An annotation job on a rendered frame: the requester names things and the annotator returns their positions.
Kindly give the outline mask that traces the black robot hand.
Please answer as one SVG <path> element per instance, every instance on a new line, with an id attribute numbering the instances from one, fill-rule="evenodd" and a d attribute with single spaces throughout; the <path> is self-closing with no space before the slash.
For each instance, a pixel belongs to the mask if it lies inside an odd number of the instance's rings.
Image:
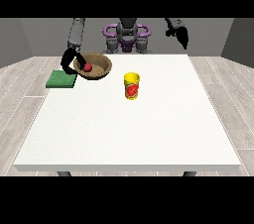
<path id="1" fill-rule="evenodd" d="M 77 59 L 79 62 L 80 69 L 83 69 L 84 66 L 86 65 L 86 60 L 84 57 L 78 53 L 75 49 L 73 48 L 68 48 L 64 53 L 61 61 L 61 66 L 66 74 L 72 75 L 76 74 L 76 71 L 72 69 L 69 65 L 70 63 L 74 60 Z"/>
<path id="2" fill-rule="evenodd" d="M 188 29 L 186 27 L 179 27 L 177 29 L 168 29 L 168 30 L 166 30 L 166 36 L 167 37 L 176 37 L 184 49 L 186 49 L 188 47 L 189 33 L 188 33 Z"/>

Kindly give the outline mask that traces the brown wooden bowl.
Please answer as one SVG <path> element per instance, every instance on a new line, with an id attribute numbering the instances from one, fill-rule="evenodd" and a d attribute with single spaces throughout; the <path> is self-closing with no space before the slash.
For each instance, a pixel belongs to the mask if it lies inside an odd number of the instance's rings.
<path id="1" fill-rule="evenodd" d="M 87 63 L 91 64 L 91 72 L 85 72 L 80 69 L 80 63 L 75 59 L 73 61 L 74 70 L 83 78 L 88 80 L 98 80 L 105 77 L 112 68 L 111 60 L 103 55 L 97 53 L 82 54 Z"/>

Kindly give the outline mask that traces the yellow cup with melon print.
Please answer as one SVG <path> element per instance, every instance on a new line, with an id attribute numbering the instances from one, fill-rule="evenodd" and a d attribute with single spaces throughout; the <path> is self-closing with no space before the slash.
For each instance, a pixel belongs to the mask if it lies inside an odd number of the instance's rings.
<path id="1" fill-rule="evenodd" d="M 140 75 L 136 72 L 127 72 L 124 75 L 125 97 L 134 100 L 138 97 Z"/>

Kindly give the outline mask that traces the green square pad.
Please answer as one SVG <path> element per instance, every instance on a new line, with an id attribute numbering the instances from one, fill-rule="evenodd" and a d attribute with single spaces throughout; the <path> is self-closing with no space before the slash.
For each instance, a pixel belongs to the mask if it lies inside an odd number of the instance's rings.
<path id="1" fill-rule="evenodd" d="M 53 70 L 46 83 L 46 88 L 73 88 L 76 78 L 76 74 L 69 75 L 63 70 Z"/>

